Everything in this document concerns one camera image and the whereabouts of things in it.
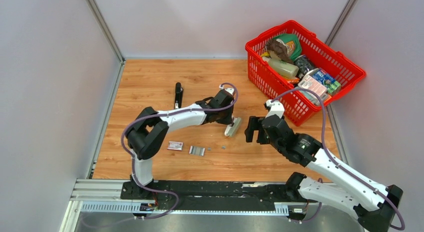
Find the black stapler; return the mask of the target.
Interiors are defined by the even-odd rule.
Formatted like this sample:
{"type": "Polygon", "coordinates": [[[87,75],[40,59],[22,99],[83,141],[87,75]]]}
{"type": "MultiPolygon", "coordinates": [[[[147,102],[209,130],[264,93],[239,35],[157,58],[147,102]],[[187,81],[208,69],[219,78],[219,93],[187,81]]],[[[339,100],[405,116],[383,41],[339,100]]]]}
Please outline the black stapler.
{"type": "Polygon", "coordinates": [[[180,82],[175,84],[175,97],[174,97],[174,108],[180,109],[182,107],[184,89],[180,82]]]}

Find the grey white stapler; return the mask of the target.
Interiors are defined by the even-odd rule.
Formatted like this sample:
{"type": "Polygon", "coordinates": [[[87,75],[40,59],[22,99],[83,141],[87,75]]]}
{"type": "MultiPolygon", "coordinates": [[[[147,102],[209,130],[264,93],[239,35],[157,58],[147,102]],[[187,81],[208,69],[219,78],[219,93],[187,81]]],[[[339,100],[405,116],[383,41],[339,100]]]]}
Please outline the grey white stapler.
{"type": "Polygon", "coordinates": [[[242,124],[242,118],[241,117],[233,117],[232,118],[232,124],[227,125],[224,135],[226,137],[233,137],[237,131],[239,130],[241,124],[242,124]]]}

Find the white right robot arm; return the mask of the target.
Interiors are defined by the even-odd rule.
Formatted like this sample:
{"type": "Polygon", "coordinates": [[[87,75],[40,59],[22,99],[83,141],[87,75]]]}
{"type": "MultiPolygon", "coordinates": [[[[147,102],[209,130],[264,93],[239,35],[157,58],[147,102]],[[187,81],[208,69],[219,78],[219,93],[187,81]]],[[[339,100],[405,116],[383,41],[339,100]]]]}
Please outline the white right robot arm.
{"type": "Polygon", "coordinates": [[[314,137],[295,133],[283,116],[250,116],[244,131],[246,142],[271,145],[290,162],[313,170],[330,179],[337,187],[320,184],[305,174],[294,172],[287,180],[286,197],[322,202],[349,214],[369,232],[387,232],[398,213],[403,190],[392,184],[378,183],[329,152],[314,137]]]}

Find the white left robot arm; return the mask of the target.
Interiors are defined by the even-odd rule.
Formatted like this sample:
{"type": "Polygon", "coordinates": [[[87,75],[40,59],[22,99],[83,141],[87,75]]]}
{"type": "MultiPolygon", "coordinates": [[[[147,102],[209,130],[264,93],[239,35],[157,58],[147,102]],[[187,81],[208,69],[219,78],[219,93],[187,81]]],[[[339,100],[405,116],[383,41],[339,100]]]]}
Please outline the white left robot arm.
{"type": "Polygon", "coordinates": [[[125,127],[120,142],[131,157],[131,180],[128,183],[130,190],[122,191],[121,199],[145,200],[159,194],[168,194],[179,199],[175,192],[153,188],[152,158],[159,152],[167,133],[213,123],[225,125],[229,131],[234,129],[236,119],[233,117],[233,111],[239,93],[231,83],[227,86],[220,86],[215,96],[186,107],[173,110],[146,107],[125,127]]]}

